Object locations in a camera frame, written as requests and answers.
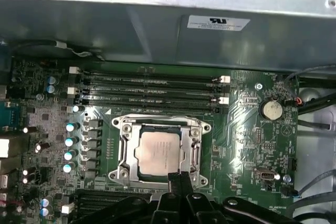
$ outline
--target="cpu socket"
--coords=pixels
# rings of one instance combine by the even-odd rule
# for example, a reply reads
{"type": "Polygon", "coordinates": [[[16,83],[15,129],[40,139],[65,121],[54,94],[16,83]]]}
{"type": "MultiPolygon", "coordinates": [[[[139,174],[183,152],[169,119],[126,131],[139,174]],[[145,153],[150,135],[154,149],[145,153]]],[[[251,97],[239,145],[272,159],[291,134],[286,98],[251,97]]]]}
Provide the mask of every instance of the cpu socket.
{"type": "Polygon", "coordinates": [[[187,116],[128,114],[112,120],[120,130],[118,168],[109,179],[127,187],[168,189],[167,175],[189,172],[192,186],[208,184],[202,176],[202,135],[211,125],[187,116]]]}

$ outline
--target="motherboard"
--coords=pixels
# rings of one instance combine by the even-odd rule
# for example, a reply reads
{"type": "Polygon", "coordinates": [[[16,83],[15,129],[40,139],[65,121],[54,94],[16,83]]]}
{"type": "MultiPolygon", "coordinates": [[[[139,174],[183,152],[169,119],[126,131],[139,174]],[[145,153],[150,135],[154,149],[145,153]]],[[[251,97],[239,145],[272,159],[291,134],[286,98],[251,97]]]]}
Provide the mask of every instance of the motherboard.
{"type": "MultiPolygon", "coordinates": [[[[294,183],[298,117],[284,78],[15,59],[0,89],[8,150],[0,151],[0,219],[71,223],[128,196],[149,201],[168,190],[168,173],[182,171],[218,203],[237,196],[281,214],[293,201],[280,188],[294,183]]],[[[298,91],[297,79],[290,85],[298,91]]]]}

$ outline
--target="sticker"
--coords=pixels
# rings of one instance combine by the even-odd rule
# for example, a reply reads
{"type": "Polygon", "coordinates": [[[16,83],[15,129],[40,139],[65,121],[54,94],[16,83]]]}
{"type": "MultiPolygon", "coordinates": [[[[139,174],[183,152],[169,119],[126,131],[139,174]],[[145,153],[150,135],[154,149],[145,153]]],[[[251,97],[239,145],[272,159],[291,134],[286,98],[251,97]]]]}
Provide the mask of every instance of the sticker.
{"type": "Polygon", "coordinates": [[[241,31],[250,19],[190,15],[188,28],[241,31]]]}

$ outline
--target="green circuit board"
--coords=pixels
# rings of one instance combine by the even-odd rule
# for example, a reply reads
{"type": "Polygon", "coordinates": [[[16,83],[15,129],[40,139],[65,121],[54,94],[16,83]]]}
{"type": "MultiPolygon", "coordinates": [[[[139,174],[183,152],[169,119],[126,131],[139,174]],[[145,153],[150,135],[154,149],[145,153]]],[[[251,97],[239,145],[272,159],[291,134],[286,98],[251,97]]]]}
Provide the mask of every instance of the green circuit board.
{"type": "MultiPolygon", "coordinates": [[[[134,193],[154,193],[159,190],[125,188],[108,179],[108,173],[118,166],[118,150],[120,144],[119,130],[113,127],[112,119],[131,113],[156,115],[185,115],[198,118],[212,126],[211,132],[202,137],[202,155],[200,174],[209,183],[196,189],[204,194],[213,196],[216,202],[221,202],[229,196],[238,196],[253,203],[284,213],[286,207],[292,203],[292,198],[280,193],[282,185],[293,185],[295,180],[295,155],[297,139],[297,108],[282,106],[279,119],[269,120],[260,114],[260,105],[268,100],[277,100],[283,104],[291,100],[286,91],[281,73],[263,71],[228,70],[204,67],[182,67],[165,65],[144,65],[138,63],[119,62],[53,62],[52,68],[44,68],[38,62],[16,61],[14,68],[23,76],[20,83],[13,83],[13,87],[26,87],[25,98],[20,98],[21,117],[24,123],[38,125],[39,134],[32,134],[31,145],[41,141],[50,143],[50,148],[36,154],[34,149],[23,156],[24,167],[37,165],[52,169],[48,182],[39,186],[39,196],[71,194],[77,189],[127,191],[134,193]],[[194,76],[220,77],[230,76],[229,104],[223,113],[212,113],[186,109],[143,109],[133,106],[117,105],[85,105],[82,113],[69,113],[66,90],[69,87],[68,69],[76,66],[104,72],[124,72],[134,74],[160,74],[162,76],[194,76]],[[48,76],[57,77],[59,92],[46,93],[48,76]],[[42,101],[35,99],[38,93],[44,94],[42,101]],[[25,113],[26,108],[34,107],[34,114],[25,113]],[[81,173],[84,169],[79,165],[75,171],[65,174],[62,167],[65,163],[64,152],[68,147],[64,139],[68,136],[65,131],[67,122],[83,124],[90,119],[103,120],[101,136],[101,155],[97,176],[95,179],[85,179],[81,173]],[[273,171],[279,177],[271,182],[260,179],[256,168],[273,171]],[[285,182],[283,176],[289,175],[290,182],[285,182]]],[[[293,90],[298,90],[298,80],[291,83],[293,90]]],[[[82,156],[77,157],[78,164],[82,156]]],[[[20,185],[24,192],[29,186],[20,185]]],[[[54,211],[60,211],[61,199],[54,200],[54,211]]],[[[22,222],[61,223],[59,216],[42,217],[38,206],[27,209],[22,215],[22,222]]]]}

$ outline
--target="gray cable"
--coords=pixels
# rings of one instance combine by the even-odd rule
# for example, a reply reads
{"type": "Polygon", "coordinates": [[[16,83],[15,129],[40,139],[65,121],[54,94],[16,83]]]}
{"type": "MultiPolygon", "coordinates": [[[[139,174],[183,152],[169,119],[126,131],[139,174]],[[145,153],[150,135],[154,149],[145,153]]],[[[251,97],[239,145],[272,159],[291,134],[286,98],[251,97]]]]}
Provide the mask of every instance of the gray cable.
{"type": "Polygon", "coordinates": [[[292,97],[297,98],[298,96],[295,94],[294,91],[291,90],[289,87],[289,80],[292,79],[294,76],[299,76],[300,74],[307,73],[307,72],[312,72],[316,70],[322,70],[322,69],[328,69],[328,68],[336,68],[336,64],[330,64],[330,65],[321,65],[321,66],[315,66],[311,68],[305,68],[300,71],[291,73],[287,78],[284,80],[284,85],[287,91],[291,94],[292,97]]]}

